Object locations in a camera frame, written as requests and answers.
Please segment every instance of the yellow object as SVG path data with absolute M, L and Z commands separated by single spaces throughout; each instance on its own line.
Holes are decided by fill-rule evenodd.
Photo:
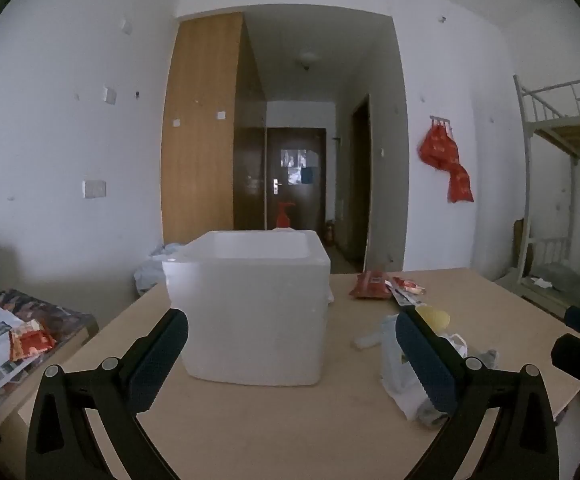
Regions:
M 438 310 L 428 305 L 419 305 L 415 307 L 415 310 L 435 334 L 445 332 L 450 324 L 450 314 L 443 310 Z

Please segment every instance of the bunk bed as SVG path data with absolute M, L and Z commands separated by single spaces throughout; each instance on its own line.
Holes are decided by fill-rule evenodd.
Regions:
M 580 79 L 529 90 L 521 85 L 518 77 L 515 76 L 515 85 L 521 108 L 526 147 L 526 208 L 516 268 L 510 270 L 497 283 L 554 316 L 563 318 L 568 307 L 576 305 L 580 308 L 580 274 L 568 266 L 576 208 L 575 170 L 580 160 Z M 568 88 L 572 92 L 577 107 L 576 116 L 561 114 L 545 99 L 546 92 Z M 538 135 L 570 156 L 570 216 L 568 233 L 564 237 L 535 238 L 531 236 L 530 184 L 531 137 L 533 135 Z M 552 286 L 537 285 L 538 278 L 550 282 Z

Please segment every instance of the white styrofoam box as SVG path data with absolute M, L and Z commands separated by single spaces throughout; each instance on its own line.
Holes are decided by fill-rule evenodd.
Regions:
M 314 231 L 216 231 L 163 262 L 185 312 L 188 373 L 236 384 L 314 384 L 321 376 L 330 261 Z

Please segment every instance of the door frame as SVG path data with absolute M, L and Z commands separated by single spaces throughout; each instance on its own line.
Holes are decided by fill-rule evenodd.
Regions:
M 370 249 L 370 242 L 371 242 L 371 232 L 372 232 L 372 209 L 373 209 L 373 195 L 374 195 L 374 133 L 372 131 L 372 96 L 371 93 L 368 92 L 363 99 L 359 102 L 358 105 L 353 109 L 352 114 L 350 115 L 350 142 L 349 142 L 349 149 L 350 149 L 350 159 L 352 160 L 352 147 L 354 146 L 354 135 L 355 132 L 355 115 L 356 113 L 363 107 L 367 106 L 368 109 L 368 133 L 370 137 L 370 200 L 369 200 L 369 211 L 368 211 L 368 226 L 367 226 L 367 236 L 365 238 L 365 251 L 363 254 L 363 271 L 367 270 L 368 264 L 368 253 Z M 348 186 L 347 190 L 347 217 L 349 219 L 352 218 L 350 205 L 353 202 L 352 195 L 353 195 L 353 181 L 350 180 L 350 185 Z
M 327 181 L 327 129 L 320 127 L 320 126 L 301 126 L 301 127 L 295 127 L 295 126 L 267 126 L 265 128 L 265 156 L 264 156 L 264 160 L 263 163 L 265 165 L 265 171 L 264 171 L 264 175 L 265 175 L 265 192 L 264 192 L 264 197 L 263 199 L 265 200 L 265 211 L 266 211 L 266 218 L 265 218 L 265 230 L 270 230 L 268 228 L 268 222 L 272 221 L 273 219 L 271 219 L 269 217 L 269 214 L 267 213 L 267 206 L 268 206 L 268 199 L 270 197 L 270 192 L 268 191 L 268 185 L 271 186 L 271 184 L 268 184 L 268 165 L 267 165 L 267 153 L 268 153 L 268 135 L 270 134 L 270 132 L 274 131 L 274 130 L 313 130 L 319 140 L 319 145 L 321 147 L 321 156 L 323 158 L 323 175 L 321 175 L 321 203 L 319 204 L 319 210 L 321 212 L 320 216 L 322 218 L 319 218 L 319 222 L 321 224 L 321 231 L 322 232 L 317 232 L 317 234 L 324 234 L 325 232 L 325 224 L 326 224 L 326 208 L 327 208 L 327 200 L 326 200 L 326 190 L 327 190 L 327 185 L 326 185 L 326 181 Z

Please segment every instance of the patterned tablecloth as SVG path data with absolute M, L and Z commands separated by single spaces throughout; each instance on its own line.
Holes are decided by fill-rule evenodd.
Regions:
M 91 314 L 82 314 L 55 304 L 46 303 L 13 288 L 1 293 L 0 307 L 9 310 L 23 321 L 35 319 L 42 322 L 56 340 L 56 346 L 52 350 L 39 355 L 0 389 L 0 405 L 33 370 L 41 367 L 57 349 L 65 345 L 81 329 L 87 328 L 90 332 L 96 331 L 96 320 Z

